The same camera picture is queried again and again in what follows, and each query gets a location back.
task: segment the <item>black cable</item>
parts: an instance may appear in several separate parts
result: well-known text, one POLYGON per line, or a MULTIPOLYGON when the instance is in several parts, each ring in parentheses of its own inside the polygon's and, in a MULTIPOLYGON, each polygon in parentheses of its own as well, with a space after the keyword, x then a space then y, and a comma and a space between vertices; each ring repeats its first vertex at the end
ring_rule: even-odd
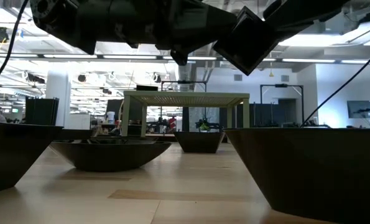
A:
POLYGON ((16 32, 17 32, 17 28, 19 27, 19 23, 22 19, 22 14, 24 12, 24 9, 27 5, 27 3, 29 2, 29 0, 24 0, 23 1, 23 4, 22 4, 22 7, 21 9, 19 10, 19 13, 17 15, 17 19, 16 19, 16 22, 15 22, 15 26, 13 27, 13 31, 12 31, 12 37, 11 37, 11 42, 9 43, 9 48, 8 48, 8 51, 6 53, 6 57, 5 57, 5 60, 4 62, 2 63, 1 65, 1 68, 0 68, 0 75, 2 74, 2 72, 4 71, 5 69, 5 66, 6 64, 8 63, 9 61, 9 58, 11 57, 11 54, 12 54, 12 50, 13 50, 13 45, 14 45, 14 42, 15 42, 15 37, 16 37, 16 32))
POLYGON ((367 119, 366 115, 363 115, 362 116, 364 118, 364 120, 367 122, 367 124, 370 126, 370 121, 367 119))
POLYGON ((301 128, 305 126, 305 124, 309 121, 309 119, 324 105, 326 104, 331 98, 333 98, 339 91, 341 91, 347 84, 349 84, 354 78, 356 78, 368 65, 370 64, 370 60, 368 60, 356 74, 354 74, 346 83, 344 83, 339 89, 337 89, 333 94, 331 94, 323 103, 321 103, 309 116, 308 118, 302 123, 301 128))

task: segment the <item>black bowl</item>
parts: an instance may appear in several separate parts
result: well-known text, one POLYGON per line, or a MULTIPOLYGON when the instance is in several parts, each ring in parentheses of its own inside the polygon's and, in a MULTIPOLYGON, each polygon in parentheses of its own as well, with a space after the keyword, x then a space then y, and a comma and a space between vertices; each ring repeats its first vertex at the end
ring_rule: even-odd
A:
POLYGON ((216 153, 224 133, 174 132, 184 152, 216 153))
POLYGON ((370 223, 370 129, 226 129, 274 210, 370 223))
POLYGON ((0 190, 15 186, 61 130, 57 126, 0 123, 0 190))
POLYGON ((87 140, 94 132, 95 130, 63 129, 54 140, 87 140))
POLYGON ((171 143, 88 144, 53 142, 50 147, 77 169, 116 172, 136 169, 161 155, 171 143))
POLYGON ((90 141, 99 144, 154 144, 158 138, 153 137, 117 137, 117 136, 97 136, 90 141))

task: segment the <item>desk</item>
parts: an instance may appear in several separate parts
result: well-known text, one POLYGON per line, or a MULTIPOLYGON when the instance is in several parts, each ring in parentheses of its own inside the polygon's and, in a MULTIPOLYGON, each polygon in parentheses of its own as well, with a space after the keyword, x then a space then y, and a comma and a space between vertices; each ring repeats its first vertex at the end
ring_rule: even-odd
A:
POLYGON ((243 127, 249 128, 249 93, 202 93, 168 91, 124 91, 122 136, 128 135, 129 103, 142 103, 142 132, 146 136, 148 106, 210 107, 228 109, 228 128, 232 128, 232 108, 243 103, 243 127))

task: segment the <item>white pillar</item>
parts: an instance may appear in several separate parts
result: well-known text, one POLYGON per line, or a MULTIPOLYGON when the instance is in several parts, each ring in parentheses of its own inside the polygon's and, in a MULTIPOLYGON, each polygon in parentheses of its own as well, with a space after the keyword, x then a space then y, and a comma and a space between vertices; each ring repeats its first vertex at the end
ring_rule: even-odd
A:
POLYGON ((48 71, 47 91, 45 92, 45 97, 46 99, 59 99, 56 126, 68 126, 71 90, 72 84, 67 71, 48 71))

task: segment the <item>table surface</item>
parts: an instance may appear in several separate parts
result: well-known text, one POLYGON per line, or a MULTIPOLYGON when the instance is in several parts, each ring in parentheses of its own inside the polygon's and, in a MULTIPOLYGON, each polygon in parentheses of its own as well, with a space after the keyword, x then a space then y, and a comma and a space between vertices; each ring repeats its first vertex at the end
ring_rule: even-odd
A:
POLYGON ((46 149, 16 187, 0 192, 0 224, 13 223, 326 222, 273 211, 232 145, 206 155, 174 143, 141 169, 112 173, 77 171, 46 149))
POLYGON ((187 106, 227 108, 236 106, 249 99, 249 93, 204 93, 204 92, 169 92, 169 91, 124 91, 124 96, 131 96, 148 106, 187 106))

